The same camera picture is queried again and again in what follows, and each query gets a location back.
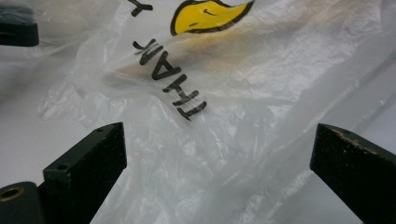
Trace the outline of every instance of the translucent plastic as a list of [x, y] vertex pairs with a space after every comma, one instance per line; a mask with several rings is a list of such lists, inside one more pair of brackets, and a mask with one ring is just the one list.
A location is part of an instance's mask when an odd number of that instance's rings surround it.
[[183, 1], [138, 2], [152, 10], [25, 1], [41, 44], [0, 50], [3, 69], [59, 77], [43, 120], [124, 122], [128, 167], [92, 223], [360, 223], [318, 193], [310, 153], [318, 122], [363, 132], [396, 99], [396, 2], [262, 0], [222, 31], [177, 35]]

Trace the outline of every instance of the plastic bag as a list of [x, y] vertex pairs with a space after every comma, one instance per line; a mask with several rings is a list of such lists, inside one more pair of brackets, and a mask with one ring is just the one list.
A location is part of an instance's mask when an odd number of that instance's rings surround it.
[[25, 5], [41, 44], [0, 54], [58, 73], [38, 116], [124, 122], [128, 167], [92, 223], [359, 223], [308, 165], [318, 122], [359, 130], [395, 99], [363, 91], [394, 59], [394, 2]]

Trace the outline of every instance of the yellow logo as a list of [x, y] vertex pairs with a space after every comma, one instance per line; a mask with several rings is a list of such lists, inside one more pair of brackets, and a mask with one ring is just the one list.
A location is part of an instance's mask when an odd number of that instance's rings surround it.
[[178, 7], [171, 24], [172, 35], [213, 33], [232, 27], [242, 20], [254, 1], [231, 7], [220, 0], [185, 1]]

